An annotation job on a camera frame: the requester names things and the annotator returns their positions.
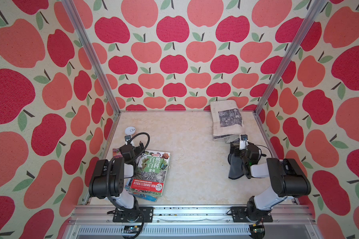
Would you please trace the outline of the grey green microfibre cloth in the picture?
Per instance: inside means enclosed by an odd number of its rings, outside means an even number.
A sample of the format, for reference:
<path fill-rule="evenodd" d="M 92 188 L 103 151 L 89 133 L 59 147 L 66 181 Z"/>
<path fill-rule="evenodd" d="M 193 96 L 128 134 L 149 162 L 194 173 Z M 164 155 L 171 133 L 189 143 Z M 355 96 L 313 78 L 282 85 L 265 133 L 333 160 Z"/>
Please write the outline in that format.
<path fill-rule="evenodd" d="M 240 149 L 234 143 L 230 143 L 230 152 L 228 155 L 228 163 L 230 165 L 228 178 L 236 180 L 245 175 L 244 163 L 240 157 Z"/>

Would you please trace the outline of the red green cover book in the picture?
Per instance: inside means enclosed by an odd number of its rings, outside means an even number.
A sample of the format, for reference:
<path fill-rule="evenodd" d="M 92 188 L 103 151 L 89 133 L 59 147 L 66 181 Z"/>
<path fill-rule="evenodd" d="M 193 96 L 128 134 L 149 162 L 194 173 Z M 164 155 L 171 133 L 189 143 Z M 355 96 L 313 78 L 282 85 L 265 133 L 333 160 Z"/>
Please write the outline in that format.
<path fill-rule="evenodd" d="M 171 153 L 167 151 L 147 150 L 138 161 L 134 177 L 129 184 L 129 191 L 161 197 L 166 175 L 170 165 Z"/>

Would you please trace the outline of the blue robot sunflower magazine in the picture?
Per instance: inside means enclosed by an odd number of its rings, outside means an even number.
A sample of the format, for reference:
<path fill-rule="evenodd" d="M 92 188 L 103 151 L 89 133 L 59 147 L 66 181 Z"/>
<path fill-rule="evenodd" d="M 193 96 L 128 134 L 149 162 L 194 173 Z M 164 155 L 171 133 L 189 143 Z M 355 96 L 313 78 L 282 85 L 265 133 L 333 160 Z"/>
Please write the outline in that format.
<path fill-rule="evenodd" d="M 151 196 L 151 195 L 147 195 L 147 194 L 142 194 L 142 193 L 136 193 L 136 192 L 131 192 L 130 191 L 130 186 L 132 184 L 132 179 L 128 179 L 127 184 L 125 185 L 125 189 L 127 190 L 127 192 L 131 195 L 134 195 L 136 198 L 140 198 L 140 199 L 144 199 L 150 202 L 156 202 L 158 197 L 156 196 Z"/>

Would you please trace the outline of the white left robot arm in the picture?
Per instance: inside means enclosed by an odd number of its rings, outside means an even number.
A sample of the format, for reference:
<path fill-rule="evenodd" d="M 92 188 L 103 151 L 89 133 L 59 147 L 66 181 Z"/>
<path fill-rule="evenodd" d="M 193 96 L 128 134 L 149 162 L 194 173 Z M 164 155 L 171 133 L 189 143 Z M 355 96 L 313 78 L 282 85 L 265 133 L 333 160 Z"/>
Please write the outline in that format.
<path fill-rule="evenodd" d="M 129 220 L 136 220 L 141 212 L 137 200 L 124 189 L 127 178 L 134 176 L 136 160 L 145 152 L 143 143 L 139 146 L 126 144 L 113 149 L 111 160 L 96 163 L 89 183 L 89 195 L 98 199 L 108 199 L 116 209 L 112 212 Z"/>

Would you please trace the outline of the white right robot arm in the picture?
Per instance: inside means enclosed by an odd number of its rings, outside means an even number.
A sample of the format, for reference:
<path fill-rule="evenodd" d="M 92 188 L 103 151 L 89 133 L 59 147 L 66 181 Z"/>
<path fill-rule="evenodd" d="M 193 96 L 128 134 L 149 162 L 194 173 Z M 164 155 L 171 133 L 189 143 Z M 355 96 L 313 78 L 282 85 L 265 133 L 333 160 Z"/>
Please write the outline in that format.
<path fill-rule="evenodd" d="M 237 155 L 242 161 L 243 175 L 248 179 L 270 179 L 271 186 L 247 202 L 245 214 L 251 222 L 260 221 L 286 199 L 307 196 L 311 192 L 311 184 L 295 159 L 267 158 L 265 163 L 259 164 L 261 155 L 254 144 L 240 149 Z"/>

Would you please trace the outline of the purple candy bag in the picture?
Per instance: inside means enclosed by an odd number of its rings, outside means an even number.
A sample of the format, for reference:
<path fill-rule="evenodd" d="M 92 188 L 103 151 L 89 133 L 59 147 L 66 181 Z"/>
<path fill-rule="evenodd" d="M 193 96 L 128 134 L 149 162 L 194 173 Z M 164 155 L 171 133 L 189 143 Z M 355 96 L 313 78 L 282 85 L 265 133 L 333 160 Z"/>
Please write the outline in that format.
<path fill-rule="evenodd" d="M 123 155 L 119 148 L 113 148 L 112 149 L 112 157 L 113 158 L 123 158 Z"/>

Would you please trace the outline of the clear tape roll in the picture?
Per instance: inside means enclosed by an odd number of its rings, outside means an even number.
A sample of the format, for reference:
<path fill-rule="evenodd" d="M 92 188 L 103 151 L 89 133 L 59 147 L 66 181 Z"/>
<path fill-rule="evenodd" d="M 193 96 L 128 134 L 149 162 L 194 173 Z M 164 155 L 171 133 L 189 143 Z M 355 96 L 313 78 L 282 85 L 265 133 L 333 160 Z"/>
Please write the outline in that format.
<path fill-rule="evenodd" d="M 125 129 L 125 135 L 134 135 L 136 133 L 136 128 L 134 126 L 129 126 Z"/>

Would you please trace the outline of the cream printed canvas bag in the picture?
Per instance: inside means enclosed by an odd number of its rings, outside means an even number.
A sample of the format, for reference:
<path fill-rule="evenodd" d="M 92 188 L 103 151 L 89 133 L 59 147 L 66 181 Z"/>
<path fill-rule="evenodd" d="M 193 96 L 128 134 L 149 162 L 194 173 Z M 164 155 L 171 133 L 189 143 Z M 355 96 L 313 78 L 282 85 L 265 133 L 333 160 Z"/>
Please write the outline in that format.
<path fill-rule="evenodd" d="M 213 101 L 210 103 L 210 111 L 213 121 L 213 140 L 230 143 L 245 134 L 244 121 L 236 101 Z"/>

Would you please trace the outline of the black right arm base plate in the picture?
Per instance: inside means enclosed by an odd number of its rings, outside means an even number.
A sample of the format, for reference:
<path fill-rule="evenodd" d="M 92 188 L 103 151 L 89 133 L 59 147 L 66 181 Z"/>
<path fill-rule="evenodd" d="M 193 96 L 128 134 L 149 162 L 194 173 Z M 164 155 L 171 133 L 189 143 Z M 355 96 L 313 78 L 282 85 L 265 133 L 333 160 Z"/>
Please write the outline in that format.
<path fill-rule="evenodd" d="M 247 209 L 247 207 L 231 207 L 226 213 L 232 216 L 235 223 L 272 223 L 273 218 L 270 211 L 262 211 L 258 209 Z"/>

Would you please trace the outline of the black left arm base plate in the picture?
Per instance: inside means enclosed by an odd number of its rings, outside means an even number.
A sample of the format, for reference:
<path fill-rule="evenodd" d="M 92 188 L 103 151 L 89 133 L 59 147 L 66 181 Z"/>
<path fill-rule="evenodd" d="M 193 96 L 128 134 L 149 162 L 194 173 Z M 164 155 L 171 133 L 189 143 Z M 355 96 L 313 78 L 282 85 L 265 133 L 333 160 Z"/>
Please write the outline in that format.
<path fill-rule="evenodd" d="M 115 209 L 107 214 L 113 215 L 114 223 L 151 223 L 153 220 L 153 207 L 140 207 L 139 210 L 122 211 Z"/>

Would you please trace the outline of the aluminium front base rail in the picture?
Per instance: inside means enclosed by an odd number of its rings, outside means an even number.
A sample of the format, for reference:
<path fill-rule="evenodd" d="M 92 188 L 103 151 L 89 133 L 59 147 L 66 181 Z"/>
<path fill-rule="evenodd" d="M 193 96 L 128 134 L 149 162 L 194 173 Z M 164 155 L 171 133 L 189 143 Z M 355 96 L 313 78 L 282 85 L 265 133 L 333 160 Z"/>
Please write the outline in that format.
<path fill-rule="evenodd" d="M 145 222 L 129 222 L 110 205 L 77 206 L 63 239 L 321 239 L 309 208 L 281 204 L 258 222 L 242 205 L 146 205 Z"/>

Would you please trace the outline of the left rear aluminium corner post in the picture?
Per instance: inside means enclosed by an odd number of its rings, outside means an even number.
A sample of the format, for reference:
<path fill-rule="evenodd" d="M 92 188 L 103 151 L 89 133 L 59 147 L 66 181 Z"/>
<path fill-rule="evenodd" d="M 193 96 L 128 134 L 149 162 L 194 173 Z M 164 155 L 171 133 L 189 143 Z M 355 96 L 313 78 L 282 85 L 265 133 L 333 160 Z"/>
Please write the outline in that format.
<path fill-rule="evenodd" d="M 75 7 L 74 1 L 62 1 L 65 11 L 67 12 L 67 15 L 73 25 L 73 27 L 76 30 L 76 33 L 78 35 L 79 40 L 82 43 L 82 46 L 86 52 L 86 55 L 92 65 L 92 68 L 99 79 L 99 82 L 101 84 L 101 87 L 104 90 L 104 94 L 106 95 L 108 102 L 110 103 L 113 111 L 115 112 L 116 116 L 120 116 L 120 109 L 118 106 L 118 103 L 112 93 L 112 89 L 110 87 L 110 84 L 108 82 L 108 78 L 106 77 L 106 74 L 104 73 L 102 66 L 100 64 L 99 58 L 96 54 L 96 51 L 88 38 L 88 35 L 86 33 L 86 29 L 83 25 L 82 20 L 80 19 L 80 15 L 78 13 L 77 8 Z"/>

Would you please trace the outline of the aluminium corner post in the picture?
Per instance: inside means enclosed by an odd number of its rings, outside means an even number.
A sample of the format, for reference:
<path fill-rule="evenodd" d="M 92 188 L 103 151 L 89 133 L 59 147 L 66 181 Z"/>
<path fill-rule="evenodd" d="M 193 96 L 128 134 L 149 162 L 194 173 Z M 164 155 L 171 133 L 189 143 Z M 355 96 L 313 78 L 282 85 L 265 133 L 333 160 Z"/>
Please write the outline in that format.
<path fill-rule="evenodd" d="M 306 17 L 302 21 L 300 28 L 298 29 L 293 41 L 291 42 L 290 47 L 286 51 L 286 54 L 284 55 L 282 61 L 280 62 L 274 76 L 271 77 L 268 87 L 266 88 L 263 96 L 259 100 L 258 105 L 254 111 L 255 117 L 259 116 L 264 105 L 268 101 L 268 98 L 270 97 L 271 93 L 275 89 L 277 82 L 280 80 L 281 76 L 283 75 L 289 63 L 291 62 L 294 54 L 301 46 L 302 41 L 305 39 L 308 31 L 312 27 L 314 21 L 316 20 L 317 16 L 320 14 L 321 10 L 324 8 L 326 2 L 327 1 L 323 1 L 323 0 L 313 1 L 311 7 L 307 12 Z"/>
<path fill-rule="evenodd" d="M 99 82 L 101 84 L 101 87 L 104 90 L 104 94 L 106 95 L 108 102 L 110 103 L 113 111 L 115 112 L 116 116 L 120 116 L 120 109 L 118 106 L 118 103 L 112 93 L 112 89 L 110 87 L 110 84 L 108 82 L 108 78 L 106 77 L 106 74 L 104 73 L 102 66 L 100 64 L 99 58 L 96 54 L 96 51 L 88 38 L 88 35 L 86 33 L 86 29 L 83 25 L 82 20 L 80 19 L 80 15 L 78 13 L 77 8 L 75 7 L 74 1 L 62 1 L 65 11 L 67 12 L 67 15 L 73 25 L 73 27 L 76 30 L 76 33 L 78 35 L 79 40 L 82 43 L 82 46 L 86 52 L 86 55 L 92 65 L 92 68 L 99 79 Z"/>

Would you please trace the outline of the right rear aluminium corner post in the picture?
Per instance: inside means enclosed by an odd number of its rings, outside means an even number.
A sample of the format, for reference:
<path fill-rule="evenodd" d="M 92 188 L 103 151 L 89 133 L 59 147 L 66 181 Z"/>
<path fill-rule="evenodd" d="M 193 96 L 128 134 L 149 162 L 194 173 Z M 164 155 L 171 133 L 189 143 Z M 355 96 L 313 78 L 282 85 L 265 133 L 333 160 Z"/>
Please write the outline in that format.
<path fill-rule="evenodd" d="M 298 29 L 293 41 L 291 42 L 290 47 L 286 51 L 286 54 L 284 55 L 282 61 L 280 62 L 274 76 L 271 77 L 268 87 L 266 88 L 263 96 L 259 100 L 258 105 L 254 111 L 255 117 L 259 116 L 264 105 L 268 101 L 268 98 L 270 97 L 271 93 L 275 89 L 277 82 L 280 80 L 281 76 L 283 75 L 289 63 L 291 62 L 294 54 L 301 46 L 302 41 L 305 39 L 308 31 L 312 27 L 314 21 L 316 20 L 317 16 L 320 14 L 321 10 L 324 8 L 326 2 L 327 1 L 323 1 L 323 0 L 313 1 L 311 7 L 307 12 L 306 17 L 302 21 L 300 28 Z"/>

